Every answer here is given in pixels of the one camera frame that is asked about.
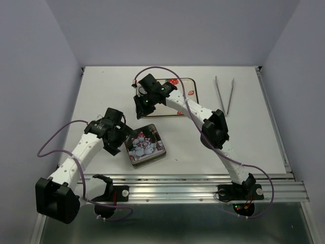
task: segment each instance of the red heart decoration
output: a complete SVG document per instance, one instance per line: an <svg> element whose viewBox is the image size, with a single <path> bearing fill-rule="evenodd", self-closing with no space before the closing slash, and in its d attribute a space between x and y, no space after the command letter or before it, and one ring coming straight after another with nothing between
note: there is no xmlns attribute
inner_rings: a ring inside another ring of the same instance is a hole
<svg viewBox="0 0 325 244"><path fill-rule="evenodd" d="M177 85L179 83L178 79L169 79L168 82L173 85Z"/></svg>

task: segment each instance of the wire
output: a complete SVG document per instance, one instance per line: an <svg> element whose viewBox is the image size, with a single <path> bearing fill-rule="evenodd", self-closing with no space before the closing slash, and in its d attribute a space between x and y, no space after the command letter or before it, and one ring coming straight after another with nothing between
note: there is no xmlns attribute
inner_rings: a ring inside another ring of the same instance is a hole
<svg viewBox="0 0 325 244"><path fill-rule="evenodd" d="M147 68L141 70L138 74L136 74L136 76L135 76L135 78L134 78L135 81L137 80L137 78L138 78L138 76L139 76L140 74L142 74L144 71L147 71L147 70L150 70L150 69L161 69L161 70L169 71L170 73L172 73L173 75L175 75L176 78L180 81L181 86L182 86L182 90L183 90L183 97L184 97L184 99L185 99L185 105L186 105L186 108L187 108L187 110L188 110L189 116L190 116L191 120L193 121L193 123L194 123L195 127L197 128L197 130L200 132L200 134L202 135L202 137L205 139L205 141L206 141L207 144L209 145L209 147L210 147L211 150L213 150L213 151L214 151L217 155L219 155L220 157L223 157L223 158L225 158L225 159L227 159L227 160L229 160L229 161L231 161L231 162L233 162L233 163L235 163L235 164L238 164L238 165L240 165L240 166L244 166L244 167L249 167L249 168L255 168L255 169L258 169L259 171L261 171L261 172L266 176L266 178L269 180L269 182L270 182L270 184L271 184L271 188L272 188L272 197L271 197L270 204L267 206L267 208L266 208L263 212L259 213L258 215L255 215L255 216L250 216L250 217L248 217L248 218L249 218L249 219L256 219L256 218L258 218L258 217L264 215L264 214L265 214L265 213L270 209L270 207L271 207L272 204L273 204L273 200L274 200L274 186L273 186L273 182L272 182L271 178L269 177L269 175L268 175L264 170L262 170L260 167L258 167L258 166L255 166L255 165L249 165L249 164L242 164L242 163L240 163L240 162L238 162L238 161L236 161L236 160L234 160L234 159L231 159L231 158L229 158L229 157L227 157L227 156L221 154L220 152L218 152L218 151L217 151L217 150L212 146L212 144L209 142L208 138L203 134L201 128L200 128L199 125L198 125L198 123L195 121L195 119L194 119L194 115L192 114L191 109L190 109L189 104L188 104L188 101L187 101L187 97L186 97L186 92L185 92L184 83L183 83L182 79L181 79L181 78L180 78L180 77L179 77L179 76L178 76L174 71L172 71L172 70L170 70L170 69L168 69L168 68L165 68L165 67L161 67L161 66L151 66L151 67L147 67Z"/></svg>
<svg viewBox="0 0 325 244"><path fill-rule="evenodd" d="M41 154L42 150L46 147L46 145L60 132L62 131L65 127L67 127L68 125L72 124L72 123L76 123L76 122L83 122L83 123L86 123L88 124L87 121L85 120L73 120L67 124L65 124L64 126L62 126L60 129L57 130L57 132L55 132L53 134L53 136L50 137L50 139L48 139L44 145L40 148L40 150L37 152L37 157L39 158L42 158L42 157L45 157L45 156L48 156L52 153L65 153L65 154L68 154L70 157L72 157L72 159L75 161L76 165L77 165L77 168L78 168L78 171L80 173L80 176L81 176L81 181L82 181L82 187L83 187L83 192L82 192L82 198L89 202L89 203L92 203L94 205L97 205L97 206L102 206L102 207L110 207L110 208L125 208L125 209L129 209L130 212L125 215L124 217L121 217L121 218L118 218L118 219L104 219L104 221L120 221L120 220L124 220L126 218L128 218L132 213L133 213L133 208L131 207L127 207L127 206L112 206L112 205L106 205L106 204L101 204L101 203L98 203L98 202L95 202L95 201L92 201L92 200L89 200L86 198L86 180L85 180L85 176L83 174L83 171L82 171L82 168L81 168L81 165L78 161L78 159L76 159L73 154L70 152L70 151L67 151L67 150L64 150L64 149L56 149L56 150L52 150L46 154Z"/></svg>

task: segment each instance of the white table surface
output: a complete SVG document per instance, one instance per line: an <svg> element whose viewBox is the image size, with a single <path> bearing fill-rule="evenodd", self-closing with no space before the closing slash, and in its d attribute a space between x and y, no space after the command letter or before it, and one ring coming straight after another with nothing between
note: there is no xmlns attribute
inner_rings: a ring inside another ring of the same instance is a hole
<svg viewBox="0 0 325 244"><path fill-rule="evenodd" d="M133 129L154 123L166 147L167 156L139 169L129 162L124 145L113 157L99 152L85 173L95 174L227 174L220 159L200 142L200 134L186 117L136 119L131 87L134 76L145 67L86 67L73 119L91 121L108 107L122 111ZM212 110L220 108L214 77L221 82L235 78L230 113L226 117L230 142L241 162L263 168L267 173L285 173L284 163L272 128L267 106L254 67L169 67L181 78L194 79L199 103ZM155 78L174 78L164 70L149 70ZM70 126L65 149L72 151L85 124Z"/></svg>

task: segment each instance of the snowman illustration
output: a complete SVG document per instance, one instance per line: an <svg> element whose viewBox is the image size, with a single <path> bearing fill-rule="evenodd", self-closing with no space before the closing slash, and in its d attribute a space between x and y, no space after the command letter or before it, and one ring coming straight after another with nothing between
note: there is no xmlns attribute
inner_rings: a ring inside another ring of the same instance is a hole
<svg viewBox="0 0 325 244"><path fill-rule="evenodd" d="M146 138L143 132L140 132L137 138L132 138L132 144L134 148L133 154L137 157L150 155L156 148L156 143L151 143L151 138Z"/></svg>

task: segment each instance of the black bracket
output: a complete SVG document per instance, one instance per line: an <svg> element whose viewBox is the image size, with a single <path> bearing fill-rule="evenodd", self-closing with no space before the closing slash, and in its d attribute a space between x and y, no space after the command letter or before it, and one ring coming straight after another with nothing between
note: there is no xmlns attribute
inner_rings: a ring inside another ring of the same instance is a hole
<svg viewBox="0 0 325 244"><path fill-rule="evenodd" d="M260 184L254 184L249 194L243 194L241 189L234 185L218 185L218 199L221 202L246 201L251 196L253 196L253 200L264 199Z"/></svg>
<svg viewBox="0 0 325 244"><path fill-rule="evenodd" d="M222 149L222 145L229 140L229 135L224 113L220 109L213 111L210 118L204 120L202 132L214 148ZM203 136L201 136L201 142L210 148Z"/></svg>
<svg viewBox="0 0 325 244"><path fill-rule="evenodd" d="M166 106L166 98L169 97L169 94L173 90L177 90L177 87L169 82L161 85L151 74L148 74L140 80L139 84L146 94L141 96L135 95L133 97L136 103L137 119L151 114L156 109L155 105L158 103Z"/></svg>
<svg viewBox="0 0 325 244"><path fill-rule="evenodd" d="M106 183L106 188L104 194L101 196L93 198L95 202L127 202L128 195L123 196L122 192L126 190L129 192L129 186L113 186L113 180L109 177L106 177L102 174L96 174L93 178L98 178L103 180ZM116 208L109 208L104 206L94 206L94 211L97 215L100 215L103 218L109 218L115 213Z"/></svg>
<svg viewBox="0 0 325 244"><path fill-rule="evenodd" d="M79 208L79 196L68 187L52 181L52 178L40 178L35 185L36 209L42 215L49 216L69 224L75 219Z"/></svg>
<svg viewBox="0 0 325 244"><path fill-rule="evenodd" d="M218 199L220 201L246 201L253 197L254 200L263 200L264 195L260 184L256 184L254 176L249 173L242 184L218 185Z"/></svg>
<svg viewBox="0 0 325 244"><path fill-rule="evenodd" d="M129 126L121 120L124 117L123 113L108 108L105 116L99 120L93 120L85 128L85 134L92 133L102 138L104 149L111 155L115 156L120 152L118 149L133 131Z"/></svg>

